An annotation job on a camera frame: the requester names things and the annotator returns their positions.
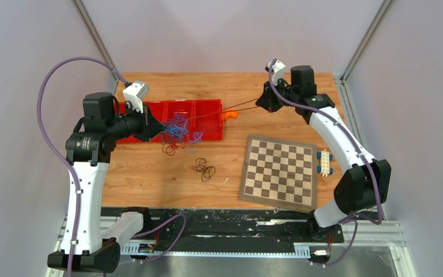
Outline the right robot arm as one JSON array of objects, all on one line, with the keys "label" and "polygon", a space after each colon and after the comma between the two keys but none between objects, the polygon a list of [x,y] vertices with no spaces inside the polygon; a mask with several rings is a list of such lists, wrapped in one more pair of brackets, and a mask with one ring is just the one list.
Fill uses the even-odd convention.
[{"label": "right robot arm", "polygon": [[268,81],[256,101],[258,107],[274,113],[284,106],[295,108],[297,114],[325,141],[343,176],[333,191],[333,199],[313,212],[314,220],[306,225],[309,238],[320,241],[329,234],[329,227],[344,223],[362,214],[364,209],[377,208],[382,221],[382,204],[388,196],[391,166],[385,159],[376,159],[367,151],[343,122],[333,100],[317,92],[314,71],[309,65],[290,69],[290,81],[284,79],[285,65],[277,59],[267,63]]}]

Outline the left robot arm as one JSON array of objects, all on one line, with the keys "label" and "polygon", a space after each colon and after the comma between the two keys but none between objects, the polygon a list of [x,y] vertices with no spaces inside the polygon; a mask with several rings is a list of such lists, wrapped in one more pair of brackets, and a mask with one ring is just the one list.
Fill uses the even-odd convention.
[{"label": "left robot arm", "polygon": [[134,136],[151,141],[164,125],[142,102],[139,92],[125,92],[125,113],[107,92],[83,100],[84,130],[77,126],[66,141],[65,165],[70,175],[69,207],[65,233],[58,251],[49,254],[47,265],[72,272],[112,273],[121,249],[136,235],[146,239],[153,223],[147,208],[133,208],[105,232],[100,228],[103,187],[117,141]]}]

